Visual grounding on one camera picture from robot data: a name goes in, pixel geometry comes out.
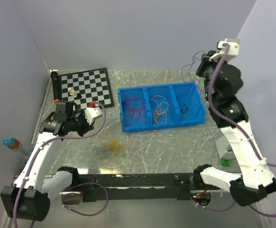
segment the chessboard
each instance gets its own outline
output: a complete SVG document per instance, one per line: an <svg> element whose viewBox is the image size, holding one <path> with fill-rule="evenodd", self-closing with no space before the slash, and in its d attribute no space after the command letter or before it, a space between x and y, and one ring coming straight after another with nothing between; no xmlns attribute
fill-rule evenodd
<svg viewBox="0 0 276 228"><path fill-rule="evenodd" d="M99 102L104 107L114 106L106 68L60 75L60 80L62 100L74 101L78 109L89 107L93 101ZM81 98L77 99L70 95L68 88L73 88Z"/></svg>

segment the black tube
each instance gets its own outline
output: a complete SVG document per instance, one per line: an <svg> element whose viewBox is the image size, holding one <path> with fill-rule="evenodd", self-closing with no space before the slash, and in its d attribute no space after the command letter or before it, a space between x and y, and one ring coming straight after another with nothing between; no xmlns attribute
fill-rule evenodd
<svg viewBox="0 0 276 228"><path fill-rule="evenodd" d="M56 71L51 73L51 79L53 84L54 100L62 100L61 81Z"/></svg>

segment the blue plastic tray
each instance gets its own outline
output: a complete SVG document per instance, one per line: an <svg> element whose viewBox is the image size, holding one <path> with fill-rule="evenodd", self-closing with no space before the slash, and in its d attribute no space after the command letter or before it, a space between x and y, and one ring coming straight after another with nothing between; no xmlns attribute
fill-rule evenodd
<svg viewBox="0 0 276 228"><path fill-rule="evenodd" d="M123 132L192 126L204 122L205 108L195 82L121 88L118 89L118 99ZM161 102L162 110L168 111L166 116L160 115L155 122L153 112ZM188 111L181 112L181 107L185 109L186 106ZM139 109L133 114L131 107Z"/></svg>

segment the gray table surface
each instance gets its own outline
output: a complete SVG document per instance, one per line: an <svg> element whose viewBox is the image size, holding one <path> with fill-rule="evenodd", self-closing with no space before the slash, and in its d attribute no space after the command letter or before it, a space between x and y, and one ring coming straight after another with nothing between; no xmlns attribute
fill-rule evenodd
<svg viewBox="0 0 276 228"><path fill-rule="evenodd" d="M107 122L102 134L89 139L65 140L60 149L55 152L55 161L50 167L49 174L55 173L61 166L76 167L81 174L192 172L198 165L206 163L229 172L240 171L236 161L232 161L230 167L220 165L215 141L222 133L207 109L204 123L197 126L139 133L122 132L118 88L180 83L182 79L179 71L143 70L108 71L108 73L115 106L106 109ZM184 77L188 80L187 71L184 72ZM201 97L207 108L208 103L203 93ZM50 87L41 121L55 110L53 100L53 91ZM102 121L103 118L97 120L92 133L100 127ZM121 166L113 170L104 168L99 159L103 142L109 139L117 139L120 143L128 144L127 154L117 156L122 162ZM110 151L105 150L102 159L106 167L118 166Z"/></svg>

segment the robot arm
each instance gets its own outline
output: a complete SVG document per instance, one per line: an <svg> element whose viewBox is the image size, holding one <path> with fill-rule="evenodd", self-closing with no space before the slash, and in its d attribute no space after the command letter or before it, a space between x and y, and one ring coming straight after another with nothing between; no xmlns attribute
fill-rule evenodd
<svg viewBox="0 0 276 228"><path fill-rule="evenodd" d="M208 100L210 96L208 90L217 61L225 54L226 48L223 46L225 42L230 45L230 51L214 84L211 94L213 105L218 112L236 122L249 135L249 139L237 127L220 118L209 108L211 117L224 134L230 151L234 153L238 161L241 174L228 173L211 165L203 165L194 170L194 181L196 184L210 184L224 189L231 193L239 205L246 206L276 191L276 177L259 151L243 104L235 96L243 82L240 78L240 70L229 65L228 61L238 55L239 41L237 39L219 41L217 48L220 51L218 53L209 51L202 56L202 62L196 74L203 77L205 98ZM254 143L259 157L256 156L249 140Z"/></svg>
<svg viewBox="0 0 276 228"><path fill-rule="evenodd" d="M69 132L77 132L83 136L94 129L95 120L102 116L98 107L73 111L73 106L73 102L57 102L55 112L51 113L40 125L36 146L25 168L13 186L5 186L2 189L1 199L9 217L12 218L15 197L37 149L44 142L65 136ZM50 202L65 188L79 184L77 169L70 167L61 167L51 179L45 179L54 160L54 152L61 143L62 140L51 141L38 154L21 194L17 218L42 221L49 211Z"/></svg>

